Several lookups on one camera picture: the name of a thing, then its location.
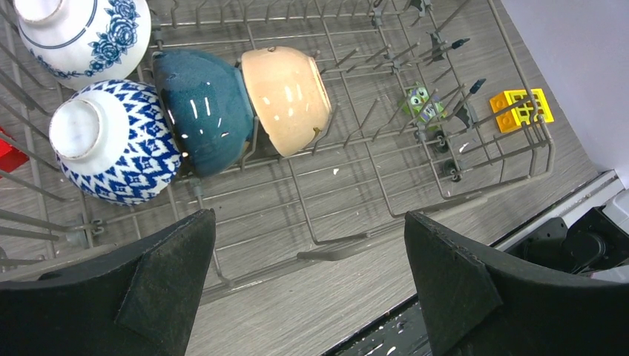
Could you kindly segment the dark teal glazed bowl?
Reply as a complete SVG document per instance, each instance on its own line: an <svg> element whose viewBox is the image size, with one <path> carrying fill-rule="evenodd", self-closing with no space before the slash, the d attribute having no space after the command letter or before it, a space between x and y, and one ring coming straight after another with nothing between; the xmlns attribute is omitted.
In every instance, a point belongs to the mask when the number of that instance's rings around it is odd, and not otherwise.
<svg viewBox="0 0 629 356"><path fill-rule="evenodd" d="M240 70L201 50L151 56L162 111L190 171L211 177L235 164L254 133L254 111Z"/></svg>

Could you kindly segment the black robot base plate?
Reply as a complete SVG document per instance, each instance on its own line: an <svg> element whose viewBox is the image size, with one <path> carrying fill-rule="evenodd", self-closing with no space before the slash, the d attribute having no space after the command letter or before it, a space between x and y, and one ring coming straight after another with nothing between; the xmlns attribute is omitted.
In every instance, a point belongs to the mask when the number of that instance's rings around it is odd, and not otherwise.
<svg viewBox="0 0 629 356"><path fill-rule="evenodd" d="M628 234L602 208L594 207L573 225L552 218L503 252L538 266L596 279L596 272L628 264ZM417 293L333 346L329 354L434 355Z"/></svg>

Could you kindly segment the beige ceramic bowl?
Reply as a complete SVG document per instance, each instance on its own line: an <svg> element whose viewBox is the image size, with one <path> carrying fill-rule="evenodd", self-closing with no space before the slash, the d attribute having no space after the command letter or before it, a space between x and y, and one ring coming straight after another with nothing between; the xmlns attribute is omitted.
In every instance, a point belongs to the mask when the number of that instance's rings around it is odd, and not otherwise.
<svg viewBox="0 0 629 356"><path fill-rule="evenodd" d="M313 57L284 46L249 50L241 56L241 71L279 155L297 153L328 127L332 106Z"/></svg>

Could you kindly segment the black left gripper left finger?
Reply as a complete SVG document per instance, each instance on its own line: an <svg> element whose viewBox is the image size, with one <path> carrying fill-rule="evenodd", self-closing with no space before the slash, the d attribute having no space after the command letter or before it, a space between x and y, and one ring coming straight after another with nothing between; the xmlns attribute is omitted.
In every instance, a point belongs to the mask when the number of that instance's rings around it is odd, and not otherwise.
<svg viewBox="0 0 629 356"><path fill-rule="evenodd" d="M201 209L107 254L1 284L3 355L183 355L216 240Z"/></svg>

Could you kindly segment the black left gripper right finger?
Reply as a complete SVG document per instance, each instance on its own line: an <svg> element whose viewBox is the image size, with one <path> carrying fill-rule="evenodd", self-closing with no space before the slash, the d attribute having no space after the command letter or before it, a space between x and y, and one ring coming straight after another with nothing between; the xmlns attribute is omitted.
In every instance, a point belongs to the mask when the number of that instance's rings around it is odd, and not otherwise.
<svg viewBox="0 0 629 356"><path fill-rule="evenodd" d="M417 211L404 242L434 355L626 355L628 285L529 263Z"/></svg>

